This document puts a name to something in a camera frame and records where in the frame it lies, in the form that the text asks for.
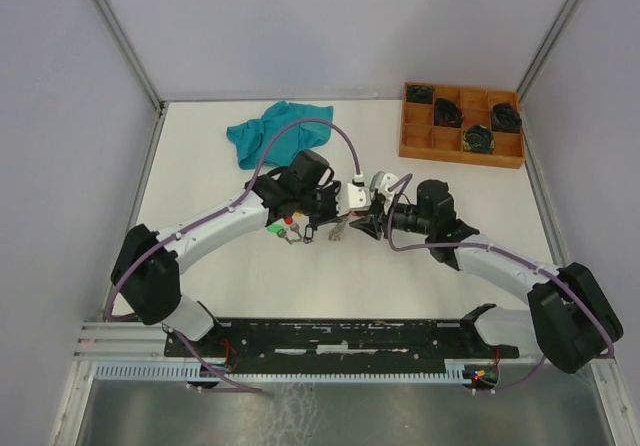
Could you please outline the teal cloth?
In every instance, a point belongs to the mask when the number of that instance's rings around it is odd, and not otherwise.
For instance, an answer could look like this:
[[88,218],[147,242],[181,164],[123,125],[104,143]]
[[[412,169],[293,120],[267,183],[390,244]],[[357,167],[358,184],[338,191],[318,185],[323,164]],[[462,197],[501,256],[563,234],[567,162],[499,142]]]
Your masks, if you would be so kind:
[[[250,119],[226,130],[227,139],[235,146],[238,166],[253,170],[266,146],[285,126],[302,119],[321,119],[332,122],[334,108],[311,104],[279,101],[265,110],[257,119]],[[331,137],[331,128],[323,123],[304,122],[283,133],[269,150],[265,163],[288,166],[300,152],[325,145]]]

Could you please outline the wooden compartment tray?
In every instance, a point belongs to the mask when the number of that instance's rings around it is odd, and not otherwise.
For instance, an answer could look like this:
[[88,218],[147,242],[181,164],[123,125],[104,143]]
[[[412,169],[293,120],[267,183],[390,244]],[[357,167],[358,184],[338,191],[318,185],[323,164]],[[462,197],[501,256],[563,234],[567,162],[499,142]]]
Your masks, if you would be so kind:
[[[410,83],[433,86],[433,103],[407,102],[406,86]],[[454,101],[462,110],[464,122],[460,128],[434,125],[434,103],[437,98]],[[519,96],[514,91],[407,82],[403,88],[399,155],[412,159],[520,168],[525,162],[523,120],[518,134],[492,130],[491,109],[504,102],[514,106],[522,118]],[[470,153],[462,149],[463,132],[475,124],[482,124],[493,132],[495,149],[492,154]]]

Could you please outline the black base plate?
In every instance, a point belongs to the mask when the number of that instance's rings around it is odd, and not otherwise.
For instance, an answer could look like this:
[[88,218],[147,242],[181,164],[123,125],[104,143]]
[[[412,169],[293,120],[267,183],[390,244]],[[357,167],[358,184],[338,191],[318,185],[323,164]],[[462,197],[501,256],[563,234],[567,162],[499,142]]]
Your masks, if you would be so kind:
[[447,360],[516,359],[514,345],[481,339],[463,319],[223,318],[193,344],[203,358],[237,361],[234,373],[439,373]]

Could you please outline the left corner aluminium post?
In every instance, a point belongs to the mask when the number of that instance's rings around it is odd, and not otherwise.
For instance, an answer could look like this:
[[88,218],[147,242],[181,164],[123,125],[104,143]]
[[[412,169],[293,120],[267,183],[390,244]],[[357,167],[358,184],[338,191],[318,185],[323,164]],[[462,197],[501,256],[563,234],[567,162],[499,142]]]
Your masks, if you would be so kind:
[[144,92],[147,100],[156,111],[161,112],[164,101],[153,85],[145,67],[143,66],[135,48],[123,28],[110,0],[91,0],[101,17],[101,20],[120,51],[125,63]]

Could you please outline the dark rolled sock right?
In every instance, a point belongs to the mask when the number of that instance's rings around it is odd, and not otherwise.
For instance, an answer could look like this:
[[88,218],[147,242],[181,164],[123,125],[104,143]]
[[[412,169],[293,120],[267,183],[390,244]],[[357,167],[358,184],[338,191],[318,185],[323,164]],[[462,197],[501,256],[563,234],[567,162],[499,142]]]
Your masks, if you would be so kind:
[[522,118],[510,103],[498,103],[491,109],[491,125],[493,131],[518,134]]

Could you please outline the right corner aluminium post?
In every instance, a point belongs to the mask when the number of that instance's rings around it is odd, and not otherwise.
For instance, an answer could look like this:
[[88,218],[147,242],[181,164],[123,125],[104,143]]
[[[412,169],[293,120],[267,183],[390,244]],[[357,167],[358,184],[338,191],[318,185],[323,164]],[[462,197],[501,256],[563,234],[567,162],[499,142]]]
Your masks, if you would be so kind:
[[563,1],[516,89],[521,102],[528,96],[582,2],[583,0]]

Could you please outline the dark rolled sock top-left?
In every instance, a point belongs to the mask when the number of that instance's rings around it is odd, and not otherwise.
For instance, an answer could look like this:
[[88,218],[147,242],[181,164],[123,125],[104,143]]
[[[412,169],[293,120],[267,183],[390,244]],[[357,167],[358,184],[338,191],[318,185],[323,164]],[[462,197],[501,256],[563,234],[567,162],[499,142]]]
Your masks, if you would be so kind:
[[432,104],[435,88],[430,85],[410,83],[406,86],[405,99],[414,104]]

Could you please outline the metal keyring holder yellow tip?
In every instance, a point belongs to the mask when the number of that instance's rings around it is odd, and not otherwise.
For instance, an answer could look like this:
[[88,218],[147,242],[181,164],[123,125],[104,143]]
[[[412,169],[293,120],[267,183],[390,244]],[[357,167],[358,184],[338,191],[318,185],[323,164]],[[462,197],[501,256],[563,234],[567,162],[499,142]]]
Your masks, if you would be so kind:
[[336,224],[332,227],[332,229],[329,232],[328,235],[328,240],[331,242],[337,242],[341,240],[341,236],[346,228],[346,226],[349,224],[349,217],[345,216],[341,219],[339,219]]

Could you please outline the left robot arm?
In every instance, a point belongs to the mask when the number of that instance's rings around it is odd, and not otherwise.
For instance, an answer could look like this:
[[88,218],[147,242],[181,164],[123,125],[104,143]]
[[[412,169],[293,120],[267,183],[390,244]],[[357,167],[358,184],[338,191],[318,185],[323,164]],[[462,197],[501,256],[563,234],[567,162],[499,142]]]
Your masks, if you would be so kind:
[[161,324],[186,337],[198,355],[221,344],[205,306],[181,291],[181,275],[225,244],[300,213],[316,228],[338,218],[341,182],[328,161],[303,151],[288,166],[255,174],[237,196],[191,220],[153,231],[130,229],[111,273],[121,295],[145,325]]

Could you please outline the status led board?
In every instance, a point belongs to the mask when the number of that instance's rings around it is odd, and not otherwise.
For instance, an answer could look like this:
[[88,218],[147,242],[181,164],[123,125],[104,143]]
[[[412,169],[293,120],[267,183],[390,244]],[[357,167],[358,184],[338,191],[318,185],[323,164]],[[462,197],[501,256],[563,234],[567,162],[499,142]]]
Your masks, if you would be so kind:
[[233,362],[229,362],[229,361],[224,361],[224,362],[209,362],[209,365],[216,369],[216,370],[221,370],[224,371],[225,373],[233,373],[238,366],[238,362],[237,361],[233,361]]
[[499,368],[487,367],[476,369],[472,372],[472,385],[476,388],[494,388],[499,381]]

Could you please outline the dark rolled sock yellow-patterned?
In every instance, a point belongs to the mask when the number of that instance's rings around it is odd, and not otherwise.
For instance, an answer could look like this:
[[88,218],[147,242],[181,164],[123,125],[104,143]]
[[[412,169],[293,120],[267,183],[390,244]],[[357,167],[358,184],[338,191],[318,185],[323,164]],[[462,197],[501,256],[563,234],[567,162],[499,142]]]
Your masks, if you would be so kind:
[[462,149],[477,154],[492,154],[495,149],[493,132],[482,124],[475,124],[462,134]]

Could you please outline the right status led board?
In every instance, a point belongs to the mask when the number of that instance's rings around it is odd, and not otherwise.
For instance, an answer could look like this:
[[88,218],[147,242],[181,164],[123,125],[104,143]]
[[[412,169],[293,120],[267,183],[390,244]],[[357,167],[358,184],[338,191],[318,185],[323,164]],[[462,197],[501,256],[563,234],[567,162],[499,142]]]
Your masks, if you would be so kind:
[[472,372],[472,385],[476,388],[494,388],[499,381],[499,368],[487,367],[476,369]]

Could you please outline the corner aluminium post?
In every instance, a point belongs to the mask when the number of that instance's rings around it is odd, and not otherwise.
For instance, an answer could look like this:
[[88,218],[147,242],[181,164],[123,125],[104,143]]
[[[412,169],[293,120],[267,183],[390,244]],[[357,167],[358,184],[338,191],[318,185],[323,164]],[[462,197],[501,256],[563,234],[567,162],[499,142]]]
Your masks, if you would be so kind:
[[516,89],[521,102],[528,96],[582,2],[583,0],[563,1]]
[[156,111],[161,112],[164,101],[153,85],[145,67],[143,66],[135,48],[123,28],[110,0],[91,0],[101,17],[101,20],[120,51],[125,63],[144,92],[147,100]]

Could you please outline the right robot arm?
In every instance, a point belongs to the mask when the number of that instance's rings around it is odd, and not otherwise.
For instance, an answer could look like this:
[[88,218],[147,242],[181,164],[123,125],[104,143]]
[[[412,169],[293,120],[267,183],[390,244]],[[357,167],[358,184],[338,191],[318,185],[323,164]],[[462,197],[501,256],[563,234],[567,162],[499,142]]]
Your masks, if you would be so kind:
[[410,180],[379,172],[370,186],[348,184],[338,210],[358,213],[352,227],[376,240],[390,240],[396,230],[419,234],[420,248],[436,261],[521,300],[540,351],[561,371],[574,373],[613,356],[624,330],[588,267],[534,261],[497,245],[458,218],[443,181],[421,182],[415,203],[405,204],[400,198]]

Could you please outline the left status led board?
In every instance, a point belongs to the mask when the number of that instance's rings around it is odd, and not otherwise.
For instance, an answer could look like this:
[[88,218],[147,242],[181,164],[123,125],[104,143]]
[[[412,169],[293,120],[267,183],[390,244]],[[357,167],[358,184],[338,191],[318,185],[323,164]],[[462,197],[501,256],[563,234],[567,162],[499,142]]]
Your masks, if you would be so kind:
[[229,361],[224,361],[224,362],[209,362],[209,365],[216,369],[216,370],[221,370],[224,371],[225,373],[233,373],[238,366],[238,362],[237,361],[233,361],[233,362],[229,362]]

